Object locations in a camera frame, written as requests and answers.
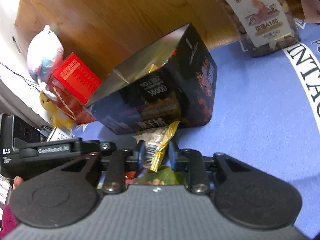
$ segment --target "human hand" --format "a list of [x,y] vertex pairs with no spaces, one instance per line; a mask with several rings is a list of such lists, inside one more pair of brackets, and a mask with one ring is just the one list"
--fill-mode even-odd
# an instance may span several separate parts
[[23,183],[23,178],[16,176],[13,180],[13,186],[12,188],[15,190],[17,186],[20,186]]

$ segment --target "red box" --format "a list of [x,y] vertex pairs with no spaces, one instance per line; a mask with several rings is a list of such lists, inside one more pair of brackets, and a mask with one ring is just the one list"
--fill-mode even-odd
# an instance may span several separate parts
[[77,124],[95,121],[84,105],[100,84],[101,80],[74,53],[61,63],[48,82],[49,90],[58,97],[55,104]]

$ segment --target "snack bag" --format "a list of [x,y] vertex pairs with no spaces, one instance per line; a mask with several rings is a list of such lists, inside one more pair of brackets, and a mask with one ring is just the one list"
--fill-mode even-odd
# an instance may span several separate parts
[[175,134],[179,122],[173,122],[168,126],[151,128],[139,132],[135,137],[137,141],[146,142],[146,154],[142,166],[152,171],[157,171],[163,160],[169,141]]
[[148,171],[144,176],[135,178],[133,184],[140,185],[183,185],[185,180],[168,166],[160,166],[157,172]]
[[136,171],[128,171],[125,173],[125,184],[129,185],[133,183],[133,180],[136,176]]

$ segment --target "dark gift box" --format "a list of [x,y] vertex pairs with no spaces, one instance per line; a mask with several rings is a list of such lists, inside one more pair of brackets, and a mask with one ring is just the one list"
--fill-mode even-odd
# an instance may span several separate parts
[[212,116],[217,65],[192,24],[140,50],[103,81],[86,104],[116,134],[181,121],[207,124]]

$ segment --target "pink cloth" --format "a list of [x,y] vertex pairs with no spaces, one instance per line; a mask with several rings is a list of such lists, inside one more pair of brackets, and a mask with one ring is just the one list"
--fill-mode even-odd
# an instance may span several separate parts
[[0,232],[0,238],[5,237],[8,233],[14,230],[18,226],[18,222],[13,216],[10,206],[6,205],[2,214],[2,231]]

